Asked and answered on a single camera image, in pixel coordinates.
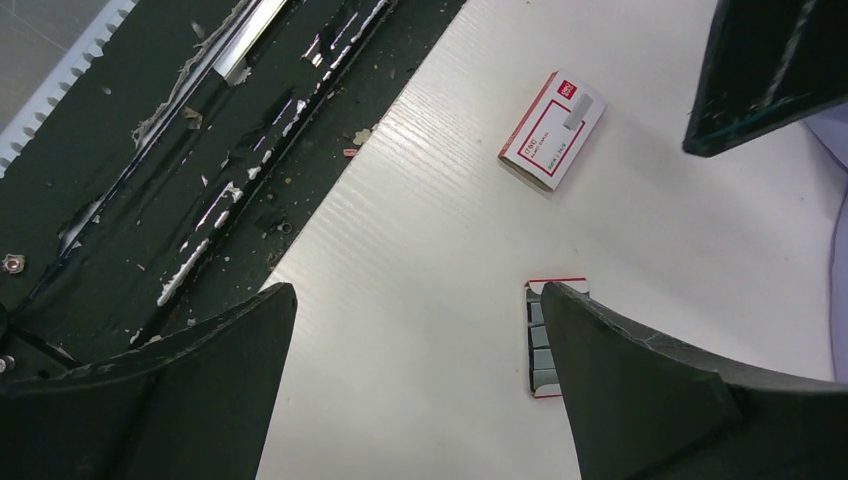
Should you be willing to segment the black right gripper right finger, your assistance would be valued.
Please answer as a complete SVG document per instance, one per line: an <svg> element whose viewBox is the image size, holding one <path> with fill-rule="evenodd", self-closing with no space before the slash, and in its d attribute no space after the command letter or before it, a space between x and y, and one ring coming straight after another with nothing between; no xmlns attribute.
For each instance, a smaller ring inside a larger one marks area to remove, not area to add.
<svg viewBox="0 0 848 480"><path fill-rule="evenodd" d="M745 364L562 283L541 309L585 479L843 479L847 388Z"/></svg>

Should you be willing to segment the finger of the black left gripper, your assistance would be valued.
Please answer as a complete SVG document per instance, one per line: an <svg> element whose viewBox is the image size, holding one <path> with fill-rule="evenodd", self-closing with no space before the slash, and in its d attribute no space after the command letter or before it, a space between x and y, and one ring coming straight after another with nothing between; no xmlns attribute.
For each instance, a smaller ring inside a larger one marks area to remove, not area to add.
<svg viewBox="0 0 848 480"><path fill-rule="evenodd" d="M846 101L846 2L720 1L682 149L713 157Z"/></svg>

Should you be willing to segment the red white staple box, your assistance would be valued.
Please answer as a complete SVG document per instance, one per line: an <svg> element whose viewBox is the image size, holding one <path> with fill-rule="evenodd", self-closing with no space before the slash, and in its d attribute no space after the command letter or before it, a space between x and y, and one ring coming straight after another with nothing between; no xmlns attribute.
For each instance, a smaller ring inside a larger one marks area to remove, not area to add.
<svg viewBox="0 0 848 480"><path fill-rule="evenodd" d="M498 153L544 191L555 190L607 107L600 94L564 71L552 72Z"/></svg>

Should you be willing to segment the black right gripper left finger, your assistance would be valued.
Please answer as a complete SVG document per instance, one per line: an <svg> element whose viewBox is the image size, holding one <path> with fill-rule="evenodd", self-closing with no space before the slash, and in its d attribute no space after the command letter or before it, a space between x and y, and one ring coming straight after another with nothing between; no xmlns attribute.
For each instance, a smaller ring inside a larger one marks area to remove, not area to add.
<svg viewBox="0 0 848 480"><path fill-rule="evenodd" d="M252 479L298 300L276 283L109 359L1 386L5 479Z"/></svg>

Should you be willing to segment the box of staples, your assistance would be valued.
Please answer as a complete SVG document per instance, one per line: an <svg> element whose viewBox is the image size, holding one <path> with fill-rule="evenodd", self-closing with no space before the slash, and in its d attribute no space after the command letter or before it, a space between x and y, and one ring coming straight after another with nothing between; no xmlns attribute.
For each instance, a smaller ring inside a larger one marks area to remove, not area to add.
<svg viewBox="0 0 848 480"><path fill-rule="evenodd" d="M528 387L535 399L562 396L541 305L542 290L548 283L562 283L583 294L590 292L585 277L531 279L524 284Z"/></svg>

